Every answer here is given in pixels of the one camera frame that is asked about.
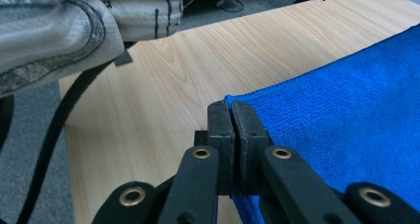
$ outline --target blue cloth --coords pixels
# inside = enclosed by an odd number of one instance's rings
[[[420,210],[420,26],[250,94],[277,145],[331,187],[383,186]],[[234,198],[244,223],[263,223],[254,196]]]

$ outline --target floor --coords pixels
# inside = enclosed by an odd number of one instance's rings
[[[294,0],[195,0],[185,11],[180,30],[290,5]],[[58,84],[16,95],[9,137],[0,154],[0,218],[15,223],[29,189],[41,144],[59,103]],[[30,223],[74,223],[64,135],[61,134]]]

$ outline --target black strap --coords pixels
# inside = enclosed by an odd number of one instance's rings
[[[0,218],[0,224],[7,224],[3,219]]]
[[[0,98],[0,153],[12,123],[14,104],[15,99],[13,95]]]
[[[67,120],[68,115],[70,114],[71,110],[83,92],[95,80],[96,76],[102,70],[104,70],[106,66],[108,66],[109,63],[110,62],[106,62],[97,67],[83,71],[68,89],[67,93],[59,103],[44,139],[43,147],[37,161],[37,166],[35,168],[31,186],[17,223],[28,223],[29,218],[31,217],[38,196],[40,194],[41,187],[43,186],[43,182],[46,177],[47,169],[53,155],[56,141],[62,127],[64,126],[65,121]]]

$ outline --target wood grain surface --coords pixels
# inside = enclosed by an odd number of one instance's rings
[[[176,173],[207,106],[282,82],[420,23],[407,0],[314,0],[137,43],[83,94],[65,132],[77,223],[119,185]],[[64,93],[74,76],[60,82]],[[240,223],[228,198],[219,223]]]

